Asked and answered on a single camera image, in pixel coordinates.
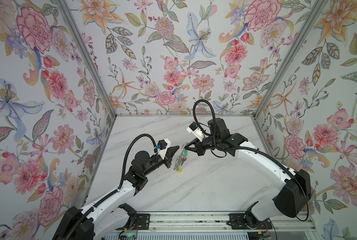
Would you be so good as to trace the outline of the metal keyring disc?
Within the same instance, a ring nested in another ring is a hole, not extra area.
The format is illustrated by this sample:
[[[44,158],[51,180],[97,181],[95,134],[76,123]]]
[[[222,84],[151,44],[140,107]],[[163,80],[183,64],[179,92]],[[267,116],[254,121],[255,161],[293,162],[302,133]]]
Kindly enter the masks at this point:
[[[186,151],[184,149],[184,147],[185,147],[185,144],[182,145],[181,152],[180,152],[179,156],[175,160],[175,165],[174,165],[174,168],[173,168],[175,171],[178,171],[179,169],[182,169],[184,162],[187,160],[187,157],[184,156],[184,152]]]

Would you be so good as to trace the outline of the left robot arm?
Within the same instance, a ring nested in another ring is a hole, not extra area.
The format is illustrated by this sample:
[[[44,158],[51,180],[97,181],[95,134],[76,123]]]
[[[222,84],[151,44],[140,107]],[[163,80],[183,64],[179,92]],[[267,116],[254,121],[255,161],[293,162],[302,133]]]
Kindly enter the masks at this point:
[[[147,175],[161,166],[170,168],[179,146],[158,150],[150,156],[138,152],[125,174],[123,184],[80,209],[72,207],[63,216],[53,239],[100,240],[116,229],[129,229],[135,223],[136,210],[127,202],[147,184]]]

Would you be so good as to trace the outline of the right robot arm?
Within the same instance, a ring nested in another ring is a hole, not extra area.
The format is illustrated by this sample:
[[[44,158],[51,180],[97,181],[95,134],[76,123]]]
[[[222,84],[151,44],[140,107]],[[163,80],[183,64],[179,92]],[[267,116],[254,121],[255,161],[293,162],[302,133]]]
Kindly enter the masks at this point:
[[[255,225],[275,216],[297,218],[303,208],[308,208],[311,198],[310,175],[305,170],[295,170],[272,158],[253,145],[241,134],[231,134],[223,119],[208,121],[210,133],[196,122],[186,129],[195,136],[185,145],[185,150],[203,156],[207,150],[219,150],[243,160],[266,177],[277,193],[268,200],[253,203],[245,212],[242,221],[253,229]]]

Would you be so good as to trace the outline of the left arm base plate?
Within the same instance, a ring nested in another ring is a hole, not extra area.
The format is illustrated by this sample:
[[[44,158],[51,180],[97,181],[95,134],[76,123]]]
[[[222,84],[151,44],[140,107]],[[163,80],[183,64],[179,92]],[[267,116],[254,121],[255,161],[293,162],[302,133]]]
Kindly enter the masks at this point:
[[[125,223],[120,223],[114,230],[148,230],[150,224],[150,214],[126,215]]]

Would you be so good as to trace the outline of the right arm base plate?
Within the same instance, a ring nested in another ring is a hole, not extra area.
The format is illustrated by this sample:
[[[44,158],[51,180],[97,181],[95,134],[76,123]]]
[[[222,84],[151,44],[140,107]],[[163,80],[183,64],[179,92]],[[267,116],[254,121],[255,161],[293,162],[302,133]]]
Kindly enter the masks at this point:
[[[272,224],[270,219],[264,221],[257,220],[253,215],[245,213],[229,214],[227,225],[231,226],[233,230],[271,230]]]

